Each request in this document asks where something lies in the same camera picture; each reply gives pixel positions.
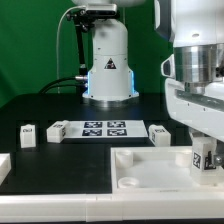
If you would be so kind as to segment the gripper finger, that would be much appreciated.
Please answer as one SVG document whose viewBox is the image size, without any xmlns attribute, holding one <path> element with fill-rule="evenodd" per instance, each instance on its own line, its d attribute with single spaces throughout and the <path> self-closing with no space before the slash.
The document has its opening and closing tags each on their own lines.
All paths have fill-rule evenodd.
<svg viewBox="0 0 224 224">
<path fill-rule="evenodd" d="M 205 138 L 205 135 L 202 132 L 193 128 L 189 129 L 189 136 L 192 141 L 202 141 Z"/>
<path fill-rule="evenodd" d="M 223 166 L 223 155 L 215 154 L 212 151 L 209 151 L 207 157 L 205 158 L 205 169 L 212 170 L 222 166 Z"/>
</svg>

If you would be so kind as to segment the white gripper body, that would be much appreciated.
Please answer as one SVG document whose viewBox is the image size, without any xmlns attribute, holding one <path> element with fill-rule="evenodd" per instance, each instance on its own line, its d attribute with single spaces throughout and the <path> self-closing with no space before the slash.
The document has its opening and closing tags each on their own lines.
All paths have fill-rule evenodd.
<svg viewBox="0 0 224 224">
<path fill-rule="evenodd" d="M 165 81 L 165 97 L 170 117 L 188 127 L 224 142 L 224 82 L 205 87 L 205 94 L 189 94 L 174 79 Z"/>
</svg>

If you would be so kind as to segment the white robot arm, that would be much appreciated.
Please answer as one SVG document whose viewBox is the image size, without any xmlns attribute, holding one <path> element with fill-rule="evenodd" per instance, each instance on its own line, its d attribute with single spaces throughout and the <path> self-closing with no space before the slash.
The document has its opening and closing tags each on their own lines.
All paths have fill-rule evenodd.
<svg viewBox="0 0 224 224">
<path fill-rule="evenodd" d="M 122 6 L 145 0 L 72 0 L 74 19 L 93 31 L 93 67 L 83 77 L 91 102 L 121 104 L 138 96 L 127 64 L 127 30 L 116 20 Z M 154 0 L 155 30 L 173 43 L 161 64 L 171 118 L 224 143 L 224 0 Z M 224 168 L 224 147 L 197 150 L 194 165 Z"/>
</svg>

